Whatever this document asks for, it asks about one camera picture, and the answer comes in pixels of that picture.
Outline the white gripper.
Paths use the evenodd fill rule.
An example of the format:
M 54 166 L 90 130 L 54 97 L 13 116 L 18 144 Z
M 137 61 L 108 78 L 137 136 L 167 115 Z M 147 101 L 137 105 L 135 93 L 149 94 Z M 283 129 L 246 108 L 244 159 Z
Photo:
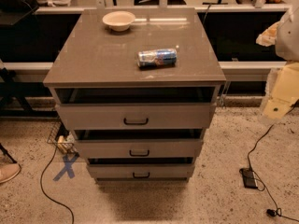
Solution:
M 268 74 L 259 121 L 271 125 L 281 120 L 299 100 L 299 62 L 286 62 Z

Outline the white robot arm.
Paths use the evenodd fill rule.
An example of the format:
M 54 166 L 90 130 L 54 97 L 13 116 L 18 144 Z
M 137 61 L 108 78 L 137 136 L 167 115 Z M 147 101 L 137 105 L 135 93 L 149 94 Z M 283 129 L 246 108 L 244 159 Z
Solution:
M 286 61 L 269 73 L 261 104 L 262 119 L 277 121 L 299 101 L 299 7 L 289 8 L 280 21 L 258 35 L 256 43 L 274 45 L 276 55 Z

